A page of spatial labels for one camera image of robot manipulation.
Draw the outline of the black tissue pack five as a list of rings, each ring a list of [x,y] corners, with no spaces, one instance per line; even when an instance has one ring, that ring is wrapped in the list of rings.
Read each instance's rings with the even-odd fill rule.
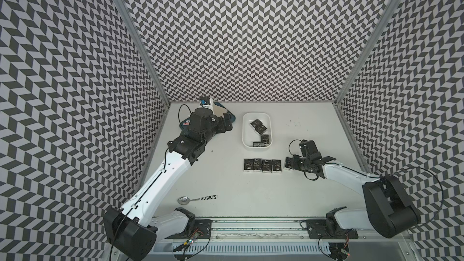
[[[292,158],[291,158],[291,157],[286,157],[286,158],[285,158],[285,169],[286,169],[286,170],[293,170],[293,167],[292,167]]]

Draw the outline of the black tissue pack four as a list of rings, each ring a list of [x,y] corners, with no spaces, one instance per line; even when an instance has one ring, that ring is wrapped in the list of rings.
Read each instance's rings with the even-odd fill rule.
[[[281,173],[282,172],[282,162],[279,159],[273,159],[272,160],[272,170],[275,173]]]

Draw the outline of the white storage box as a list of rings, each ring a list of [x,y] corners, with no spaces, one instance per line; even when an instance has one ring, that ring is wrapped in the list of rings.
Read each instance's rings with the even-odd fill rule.
[[[251,126],[251,122],[259,119],[263,125],[257,128]],[[261,135],[270,136],[270,143],[266,147],[253,147],[254,142],[261,142]],[[273,144],[273,129],[271,117],[264,112],[248,112],[242,117],[242,143],[251,151],[263,151],[269,149]]]

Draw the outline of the black tissue pack six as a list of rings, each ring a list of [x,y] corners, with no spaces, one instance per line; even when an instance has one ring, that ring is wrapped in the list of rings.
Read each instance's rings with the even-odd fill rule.
[[[255,119],[250,124],[253,128],[257,128],[263,125],[263,123],[259,119]]]

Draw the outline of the black tissue pack three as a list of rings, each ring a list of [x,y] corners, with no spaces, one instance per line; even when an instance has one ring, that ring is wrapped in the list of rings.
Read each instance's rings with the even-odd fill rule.
[[[271,159],[262,160],[262,172],[272,173],[273,172],[273,161]]]

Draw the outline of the black tissue pack seven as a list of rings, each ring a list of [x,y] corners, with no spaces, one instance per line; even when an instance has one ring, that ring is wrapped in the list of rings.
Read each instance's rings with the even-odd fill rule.
[[[261,143],[264,143],[264,144],[269,144],[270,143],[270,136],[267,135],[267,134],[262,134],[261,135]]]

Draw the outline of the black tissue pack two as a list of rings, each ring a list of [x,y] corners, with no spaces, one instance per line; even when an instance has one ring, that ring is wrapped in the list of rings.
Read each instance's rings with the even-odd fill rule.
[[[254,158],[253,159],[253,171],[254,172],[261,172],[262,171],[262,159],[261,158]]]

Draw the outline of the black tissue pack one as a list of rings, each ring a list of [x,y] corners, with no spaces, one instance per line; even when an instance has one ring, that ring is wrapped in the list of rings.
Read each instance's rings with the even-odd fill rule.
[[[253,172],[254,171],[254,159],[253,158],[247,158],[244,161],[244,170],[246,172]]]

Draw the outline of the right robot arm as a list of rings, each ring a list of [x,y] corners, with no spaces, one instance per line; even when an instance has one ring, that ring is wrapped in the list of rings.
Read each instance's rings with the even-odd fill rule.
[[[374,230],[384,238],[392,238],[421,223],[418,208],[397,177],[361,172],[334,157],[324,157],[312,140],[302,140],[298,146],[300,154],[286,157],[286,168],[313,174],[313,181],[337,182],[364,199],[362,209],[339,207],[326,214],[323,229],[330,237],[339,238],[355,230]]]

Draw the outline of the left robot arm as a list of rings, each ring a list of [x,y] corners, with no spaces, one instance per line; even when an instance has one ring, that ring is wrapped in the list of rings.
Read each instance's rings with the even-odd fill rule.
[[[215,108],[216,105],[207,105],[195,109],[187,128],[168,142],[163,162],[149,180],[119,209],[107,209],[103,223],[111,250],[118,250],[132,261],[141,261],[156,242],[174,235],[192,235],[192,212],[177,208],[160,217],[155,212],[179,178],[205,152],[207,143],[215,135],[233,129],[232,113],[221,108],[223,114],[218,116]]]

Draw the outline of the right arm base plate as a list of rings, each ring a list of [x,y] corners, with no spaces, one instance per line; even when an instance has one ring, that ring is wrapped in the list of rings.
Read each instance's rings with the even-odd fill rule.
[[[301,227],[308,232],[309,239],[319,239],[326,236],[330,239],[358,239],[356,230],[342,229],[331,219],[307,219],[302,221]]]

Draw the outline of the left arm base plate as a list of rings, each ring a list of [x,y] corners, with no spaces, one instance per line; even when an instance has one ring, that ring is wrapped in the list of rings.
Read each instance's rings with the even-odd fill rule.
[[[181,232],[181,225],[183,225],[185,221],[185,219],[182,219],[181,221],[175,221],[173,225],[168,225],[170,232],[174,233],[168,235],[166,239],[186,240],[190,239],[195,234],[195,232],[199,234],[200,239],[208,239],[211,236],[211,219],[196,219],[194,221],[187,221],[186,226]]]

